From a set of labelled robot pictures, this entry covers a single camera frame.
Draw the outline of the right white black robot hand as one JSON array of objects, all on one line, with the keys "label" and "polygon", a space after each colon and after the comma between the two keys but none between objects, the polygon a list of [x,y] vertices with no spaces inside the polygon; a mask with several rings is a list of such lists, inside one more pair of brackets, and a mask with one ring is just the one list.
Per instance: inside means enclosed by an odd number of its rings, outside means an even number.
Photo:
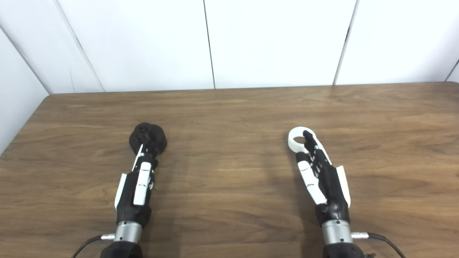
[{"label": "right white black robot hand", "polygon": [[333,166],[325,148],[309,128],[293,128],[288,146],[295,152],[300,175],[315,203],[318,224],[333,220],[349,223],[351,198],[343,166]]}]

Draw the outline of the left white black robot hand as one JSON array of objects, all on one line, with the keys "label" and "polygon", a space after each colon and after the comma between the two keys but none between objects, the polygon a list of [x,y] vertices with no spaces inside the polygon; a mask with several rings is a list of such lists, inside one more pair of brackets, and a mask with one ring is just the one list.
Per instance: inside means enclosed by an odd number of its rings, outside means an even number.
[{"label": "left white black robot hand", "polygon": [[118,224],[135,222],[142,228],[147,226],[151,218],[154,169],[158,165],[155,158],[156,152],[149,153],[147,147],[140,145],[132,171],[121,175],[114,202]]}]

